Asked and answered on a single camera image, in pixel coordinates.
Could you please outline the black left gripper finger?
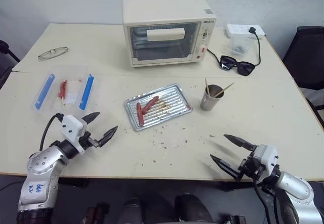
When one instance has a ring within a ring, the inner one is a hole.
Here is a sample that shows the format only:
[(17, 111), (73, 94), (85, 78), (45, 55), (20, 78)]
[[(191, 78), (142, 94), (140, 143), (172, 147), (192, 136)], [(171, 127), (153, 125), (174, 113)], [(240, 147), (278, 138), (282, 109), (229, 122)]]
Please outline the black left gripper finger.
[(93, 113), (83, 116), (82, 120), (81, 120), (83, 126), (86, 127), (88, 124), (90, 124), (92, 121), (94, 121), (99, 114), (100, 114), (100, 112), (93, 112)]
[(115, 126), (111, 129), (109, 129), (102, 137), (102, 139), (98, 140), (98, 147), (101, 148), (103, 147), (107, 142), (111, 140), (111, 138), (114, 136), (118, 129), (118, 126)]

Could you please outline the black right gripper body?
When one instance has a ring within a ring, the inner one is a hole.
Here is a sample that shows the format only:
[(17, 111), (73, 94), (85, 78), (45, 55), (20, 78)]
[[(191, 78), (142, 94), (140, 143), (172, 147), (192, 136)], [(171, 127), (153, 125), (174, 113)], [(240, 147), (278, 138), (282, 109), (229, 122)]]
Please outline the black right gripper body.
[(266, 169), (265, 165), (261, 163), (262, 156), (263, 152), (261, 150), (255, 150), (246, 159), (243, 159), (238, 167), (237, 181), (241, 181), (242, 177), (246, 175), (255, 182), (258, 182)]

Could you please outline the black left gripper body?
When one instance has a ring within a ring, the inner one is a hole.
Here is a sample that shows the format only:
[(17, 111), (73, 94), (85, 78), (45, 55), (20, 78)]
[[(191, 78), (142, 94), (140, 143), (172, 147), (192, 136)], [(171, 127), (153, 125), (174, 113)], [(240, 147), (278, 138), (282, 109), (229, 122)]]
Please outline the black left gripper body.
[(78, 143), (84, 150), (90, 147), (99, 147), (99, 142), (91, 138), (91, 133), (89, 131), (85, 131), (85, 134), (79, 138)]

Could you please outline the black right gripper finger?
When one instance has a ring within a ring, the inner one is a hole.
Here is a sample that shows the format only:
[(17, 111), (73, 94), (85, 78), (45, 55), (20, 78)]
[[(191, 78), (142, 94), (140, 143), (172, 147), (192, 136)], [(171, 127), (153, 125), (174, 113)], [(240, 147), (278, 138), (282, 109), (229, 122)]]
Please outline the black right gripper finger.
[(230, 167), (230, 165), (223, 161), (222, 159), (210, 154), (211, 159), (217, 164), (217, 166), (223, 170), (225, 173), (230, 175), (233, 179), (238, 179), (239, 177), (239, 172), (235, 171)]
[(249, 142), (247, 142), (246, 140), (233, 136), (233, 135), (228, 135), (228, 134), (224, 134), (224, 136), (233, 144), (235, 144), (238, 147), (243, 147), (245, 149), (247, 149), (248, 151), (255, 151), (256, 149), (256, 145), (253, 145)]

